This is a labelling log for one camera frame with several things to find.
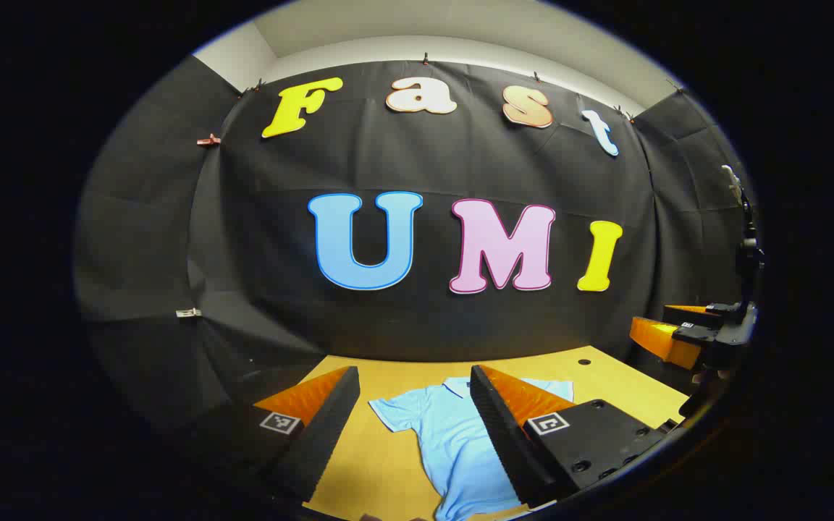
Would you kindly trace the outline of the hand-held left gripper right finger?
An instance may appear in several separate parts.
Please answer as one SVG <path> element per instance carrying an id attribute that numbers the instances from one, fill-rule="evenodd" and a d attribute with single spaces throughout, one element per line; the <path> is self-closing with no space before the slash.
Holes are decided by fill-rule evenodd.
<path id="1" fill-rule="evenodd" d="M 604 399 L 572 403 L 484 364 L 470 396 L 520 502 L 541 507 L 605 480 L 671 431 L 653 428 Z"/>

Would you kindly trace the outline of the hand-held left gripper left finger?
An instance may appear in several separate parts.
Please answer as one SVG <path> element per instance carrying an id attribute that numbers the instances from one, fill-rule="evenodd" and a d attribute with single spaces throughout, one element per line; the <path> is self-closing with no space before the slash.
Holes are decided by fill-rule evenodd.
<path id="1" fill-rule="evenodd" d="M 219 406 L 193 423 L 193 456 L 250 494 L 308 502 L 358 398 L 360 373 L 348 365 L 253 404 Z"/>

